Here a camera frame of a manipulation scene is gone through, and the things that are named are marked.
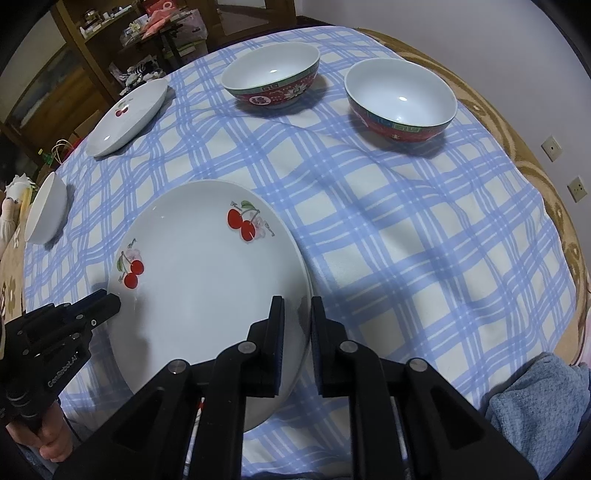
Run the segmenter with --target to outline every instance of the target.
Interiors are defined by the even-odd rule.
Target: red patterned bowl
[[[362,60],[347,72],[345,89],[361,121],[394,140],[428,140],[443,132],[457,112],[447,83],[406,60]]]
[[[309,43],[282,42],[250,51],[222,74],[222,85],[237,99],[274,106],[295,101],[314,81],[320,52]]]

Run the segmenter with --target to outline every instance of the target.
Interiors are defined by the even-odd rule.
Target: cherry print
[[[141,275],[144,273],[144,264],[140,260],[134,260],[131,262],[129,269],[131,270],[131,273]]]
[[[248,220],[244,220],[244,222],[242,222],[242,228],[240,232],[242,234],[242,238],[247,242],[250,242],[253,238],[255,238],[255,226]]]
[[[138,276],[135,273],[128,273],[123,279],[123,283],[127,288],[135,288],[138,286]]]
[[[242,216],[238,210],[233,208],[228,212],[228,225],[234,230],[242,226]]]

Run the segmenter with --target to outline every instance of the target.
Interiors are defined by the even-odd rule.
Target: blue plaid tablecloth
[[[224,68],[275,41],[320,49],[319,75],[293,105],[238,105]],[[169,76],[171,95],[141,135],[96,161],[85,142],[58,170],[73,195],[51,245],[27,245],[32,310],[106,287],[138,214],[173,187],[227,179],[261,195],[297,241],[329,318],[380,356],[420,356],[475,406],[551,351],[574,311],[574,284],[539,192],[462,105],[443,135],[398,144],[352,115],[343,77],[396,57],[343,27],[315,27],[224,48]],[[97,428],[130,396],[104,328],[61,396]],[[309,363],[286,404],[245,435],[243,473],[349,473],[345,399],[317,396]]]

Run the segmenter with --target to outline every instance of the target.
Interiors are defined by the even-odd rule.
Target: human hand
[[[63,462],[72,453],[72,433],[57,402],[43,415],[41,429],[37,434],[18,421],[10,422],[6,428],[15,442],[38,448],[46,460]]]

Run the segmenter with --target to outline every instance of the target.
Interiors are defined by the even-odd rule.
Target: plastic bag
[[[199,10],[191,10],[190,15],[180,21],[181,27],[177,30],[174,43],[177,48],[197,40],[207,39],[207,28],[199,13]]]

